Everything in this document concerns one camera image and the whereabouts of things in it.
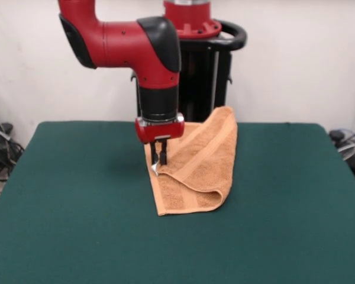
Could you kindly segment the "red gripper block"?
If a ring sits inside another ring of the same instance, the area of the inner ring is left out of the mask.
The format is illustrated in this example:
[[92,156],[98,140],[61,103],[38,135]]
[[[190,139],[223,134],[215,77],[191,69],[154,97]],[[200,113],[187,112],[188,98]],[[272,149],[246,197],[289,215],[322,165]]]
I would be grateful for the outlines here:
[[167,165],[167,139],[183,136],[185,119],[178,113],[172,121],[147,122],[142,117],[135,119],[135,130],[138,139],[143,144],[150,143],[151,165],[157,164],[157,151],[155,141],[161,140],[160,164]]

